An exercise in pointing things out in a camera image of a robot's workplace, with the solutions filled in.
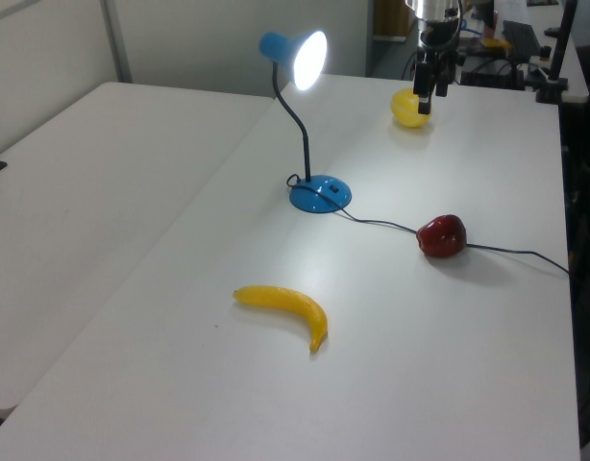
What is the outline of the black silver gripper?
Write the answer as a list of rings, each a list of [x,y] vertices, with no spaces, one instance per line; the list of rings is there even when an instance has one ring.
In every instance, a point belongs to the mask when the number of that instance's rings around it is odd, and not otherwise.
[[[455,79],[462,20],[418,18],[416,24],[418,44],[413,64],[413,94],[418,97],[418,113],[430,114],[431,77],[435,82],[436,97],[446,97],[448,86]]]

